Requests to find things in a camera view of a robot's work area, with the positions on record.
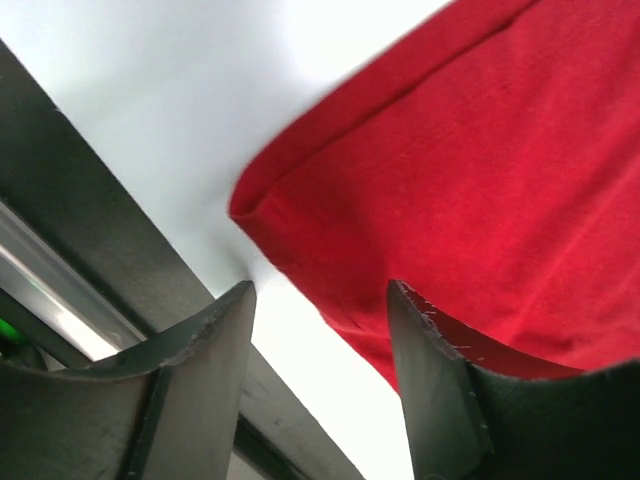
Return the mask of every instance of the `red towel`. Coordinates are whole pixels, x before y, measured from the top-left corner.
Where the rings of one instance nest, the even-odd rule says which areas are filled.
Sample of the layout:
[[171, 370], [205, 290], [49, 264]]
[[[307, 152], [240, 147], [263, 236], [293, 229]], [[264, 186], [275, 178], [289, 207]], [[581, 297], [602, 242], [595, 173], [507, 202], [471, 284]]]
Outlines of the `red towel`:
[[266, 147], [230, 214], [392, 385], [390, 278], [552, 362], [637, 355], [640, 2], [457, 1]]

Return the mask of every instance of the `white tabletop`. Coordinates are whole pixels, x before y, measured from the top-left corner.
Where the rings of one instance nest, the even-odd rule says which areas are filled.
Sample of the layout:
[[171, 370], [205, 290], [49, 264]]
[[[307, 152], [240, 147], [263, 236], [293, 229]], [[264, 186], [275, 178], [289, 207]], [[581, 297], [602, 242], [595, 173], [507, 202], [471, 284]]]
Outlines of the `white tabletop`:
[[278, 131], [447, 0], [0, 0], [0, 37], [367, 480], [411, 479], [400, 401], [228, 219]]

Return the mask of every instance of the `green light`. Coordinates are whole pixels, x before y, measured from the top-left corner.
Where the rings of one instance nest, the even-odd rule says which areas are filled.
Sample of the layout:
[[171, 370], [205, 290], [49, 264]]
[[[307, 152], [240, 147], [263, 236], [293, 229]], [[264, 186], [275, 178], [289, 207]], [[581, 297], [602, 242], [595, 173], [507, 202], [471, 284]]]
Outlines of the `green light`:
[[22, 334], [0, 318], [0, 337], [4, 337], [13, 343], [23, 343], [27, 339]]

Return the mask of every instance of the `white surface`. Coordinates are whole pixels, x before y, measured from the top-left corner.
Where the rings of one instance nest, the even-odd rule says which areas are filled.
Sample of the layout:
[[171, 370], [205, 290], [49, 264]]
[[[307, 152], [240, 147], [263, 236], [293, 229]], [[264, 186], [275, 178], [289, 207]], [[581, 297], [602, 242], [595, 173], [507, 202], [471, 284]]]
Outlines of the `white surface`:
[[446, 0], [0, 0], [0, 36], [367, 480], [412, 478], [400, 402], [226, 216], [280, 129]]

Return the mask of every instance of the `red cloth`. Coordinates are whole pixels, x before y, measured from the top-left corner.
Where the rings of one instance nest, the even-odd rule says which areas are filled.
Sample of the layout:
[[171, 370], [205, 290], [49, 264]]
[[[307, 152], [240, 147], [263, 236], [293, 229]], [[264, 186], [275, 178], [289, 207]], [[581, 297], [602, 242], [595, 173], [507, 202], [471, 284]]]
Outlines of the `red cloth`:
[[637, 355], [640, 2], [457, 1], [267, 146], [230, 214], [394, 385], [390, 278], [546, 360]]

